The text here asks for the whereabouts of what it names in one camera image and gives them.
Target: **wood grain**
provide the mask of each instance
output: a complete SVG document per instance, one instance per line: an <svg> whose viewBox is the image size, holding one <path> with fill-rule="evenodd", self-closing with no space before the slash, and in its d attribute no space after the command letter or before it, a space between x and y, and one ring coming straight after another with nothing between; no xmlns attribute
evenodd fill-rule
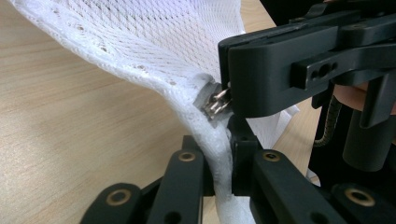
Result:
<svg viewBox="0 0 396 224"><path fill-rule="evenodd" d="M274 26L260 2L242 13L250 32ZM276 148L304 171L318 111L302 110ZM78 223L104 188L160 177L184 134L157 93L84 62L0 2L0 223ZM205 223L219 223L214 201Z"/></svg>

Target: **mesh bag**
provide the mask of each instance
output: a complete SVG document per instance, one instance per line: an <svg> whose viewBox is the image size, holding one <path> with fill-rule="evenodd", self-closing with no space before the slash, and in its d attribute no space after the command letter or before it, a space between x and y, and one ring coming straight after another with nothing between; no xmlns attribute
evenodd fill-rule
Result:
<svg viewBox="0 0 396 224"><path fill-rule="evenodd" d="M227 119L215 128L193 105L203 86L220 80L217 44L244 33L238 0L10 2L84 60L162 95L205 153L220 221L253 223L247 199L231 194ZM290 108L269 118L251 119L249 124L263 146L271 147L295 112L295 107Z"/></svg>

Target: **white mesh fabric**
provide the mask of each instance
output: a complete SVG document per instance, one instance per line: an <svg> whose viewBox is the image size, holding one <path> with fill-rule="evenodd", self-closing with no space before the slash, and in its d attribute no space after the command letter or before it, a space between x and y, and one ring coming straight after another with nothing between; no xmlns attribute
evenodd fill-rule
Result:
<svg viewBox="0 0 396 224"><path fill-rule="evenodd" d="M220 221L253 222L246 202L241 208L231 196L226 120L213 128L192 104L204 85L219 82L217 44L244 32L238 0L9 1L81 58L161 94L205 152ZM275 126L267 128L280 127L282 133L286 124L272 120ZM267 121L255 122L263 127Z"/></svg>

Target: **light wood surface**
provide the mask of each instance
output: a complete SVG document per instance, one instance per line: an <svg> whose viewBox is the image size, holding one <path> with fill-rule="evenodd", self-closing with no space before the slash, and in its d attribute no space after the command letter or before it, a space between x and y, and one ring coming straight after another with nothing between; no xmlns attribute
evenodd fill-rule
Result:
<svg viewBox="0 0 396 224"><path fill-rule="evenodd" d="M274 26L243 1L247 31ZM309 102L276 143L306 171L319 111ZM143 188L189 134L155 92L63 49L0 1L0 223L79 223L119 182ZM204 223L219 223L214 198Z"/></svg>

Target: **black cylinder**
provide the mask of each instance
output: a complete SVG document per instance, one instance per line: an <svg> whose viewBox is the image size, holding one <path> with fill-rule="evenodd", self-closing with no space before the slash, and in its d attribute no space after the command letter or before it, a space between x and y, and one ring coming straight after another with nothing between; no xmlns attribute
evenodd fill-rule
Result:
<svg viewBox="0 0 396 224"><path fill-rule="evenodd" d="M344 147L344 161L361 171L379 171L396 134L396 116L368 129L361 128L360 122L361 112L354 110Z"/></svg>

